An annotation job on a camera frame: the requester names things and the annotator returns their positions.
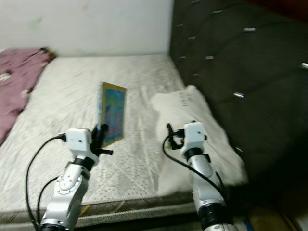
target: upholstered headboard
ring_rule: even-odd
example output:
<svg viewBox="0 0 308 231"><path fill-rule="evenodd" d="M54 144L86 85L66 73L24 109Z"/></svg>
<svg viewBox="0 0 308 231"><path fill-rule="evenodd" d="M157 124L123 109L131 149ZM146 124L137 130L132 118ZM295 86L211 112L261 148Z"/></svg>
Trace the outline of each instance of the upholstered headboard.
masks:
<svg viewBox="0 0 308 231"><path fill-rule="evenodd" d="M308 25L246 1L175 0L170 56L206 97L251 181L303 170Z"/></svg>

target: book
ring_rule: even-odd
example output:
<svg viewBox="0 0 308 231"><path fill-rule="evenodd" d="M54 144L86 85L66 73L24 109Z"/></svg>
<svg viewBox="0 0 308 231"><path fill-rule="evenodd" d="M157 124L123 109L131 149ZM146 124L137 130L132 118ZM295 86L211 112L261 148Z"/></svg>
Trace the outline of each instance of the book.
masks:
<svg viewBox="0 0 308 231"><path fill-rule="evenodd" d="M102 82L98 96L98 124L108 125L108 133L102 145L106 147L124 138L124 109L126 88Z"/></svg>

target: white mattress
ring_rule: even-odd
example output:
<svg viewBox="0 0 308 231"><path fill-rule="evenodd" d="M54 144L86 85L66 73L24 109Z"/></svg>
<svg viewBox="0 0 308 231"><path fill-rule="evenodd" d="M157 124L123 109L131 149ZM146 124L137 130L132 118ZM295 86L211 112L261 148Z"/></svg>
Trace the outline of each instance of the white mattress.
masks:
<svg viewBox="0 0 308 231"><path fill-rule="evenodd" d="M83 203L157 195L162 158L149 100L158 92L183 89L172 62L165 55L57 58L42 73L29 105L0 147L0 212L26 209L26 167L48 138L73 127L93 128L100 81L128 89L125 138L108 147L114 150L113 156L100 156L99 165L91 171ZM52 141L39 153L30 171L32 208L43 185L58 176L72 159L65 144L58 141ZM46 189L42 208L52 191L52 187Z"/></svg>

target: pillow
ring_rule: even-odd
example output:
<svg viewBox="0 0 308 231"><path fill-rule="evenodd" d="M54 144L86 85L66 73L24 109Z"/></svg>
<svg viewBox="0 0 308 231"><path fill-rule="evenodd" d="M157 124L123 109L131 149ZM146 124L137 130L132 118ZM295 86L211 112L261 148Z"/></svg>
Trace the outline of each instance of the pillow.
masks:
<svg viewBox="0 0 308 231"><path fill-rule="evenodd" d="M204 143L205 151L211 158L212 168L221 176L224 185L239 185L247 182L244 162L229 146L224 130L213 118L211 111L195 86L169 94L156 94L151 104L159 112L156 134L159 143L168 135L166 124L173 129L181 129L192 120L203 123L208 139ZM174 158L186 162L179 150L167 149ZM161 174L158 181L158 195L170 195L175 192L191 191L189 170L173 162L164 155Z"/></svg>

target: pink cloth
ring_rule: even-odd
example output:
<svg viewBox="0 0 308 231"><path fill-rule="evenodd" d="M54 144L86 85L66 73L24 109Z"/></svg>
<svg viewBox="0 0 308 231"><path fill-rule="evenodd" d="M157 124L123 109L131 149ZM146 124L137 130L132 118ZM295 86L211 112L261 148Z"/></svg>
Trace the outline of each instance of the pink cloth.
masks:
<svg viewBox="0 0 308 231"><path fill-rule="evenodd" d="M0 145L26 106L23 92L35 86L44 63L49 61L49 53L37 48L7 49L0 53L0 74L12 73L0 82Z"/></svg>

